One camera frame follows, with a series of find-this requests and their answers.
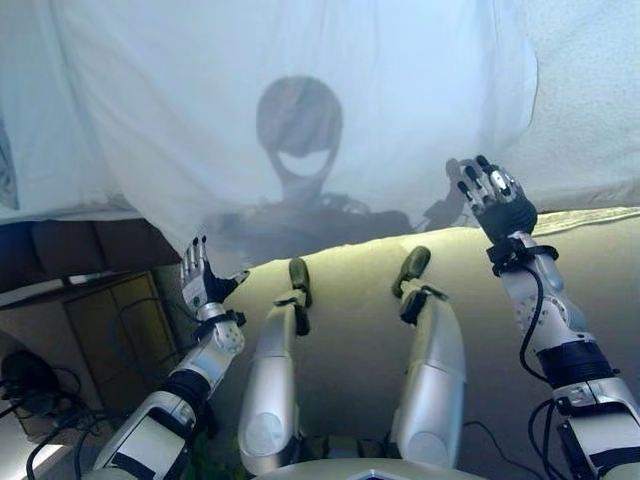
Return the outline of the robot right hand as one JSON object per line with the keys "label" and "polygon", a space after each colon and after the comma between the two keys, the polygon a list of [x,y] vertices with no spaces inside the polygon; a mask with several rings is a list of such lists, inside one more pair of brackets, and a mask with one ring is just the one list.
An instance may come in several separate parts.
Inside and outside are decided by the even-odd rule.
{"label": "robot right hand", "polygon": [[536,208],[506,169],[478,155],[471,160],[449,159],[446,173],[492,244],[518,232],[533,232]]}

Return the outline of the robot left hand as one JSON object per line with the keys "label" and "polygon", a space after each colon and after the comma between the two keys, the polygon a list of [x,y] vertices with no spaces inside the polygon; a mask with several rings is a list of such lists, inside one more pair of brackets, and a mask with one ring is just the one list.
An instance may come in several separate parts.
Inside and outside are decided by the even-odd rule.
{"label": "robot left hand", "polygon": [[180,285],[185,304],[199,322],[221,315],[224,301],[249,277],[248,270],[231,277],[218,277],[206,251],[206,237],[195,237],[180,264]]}

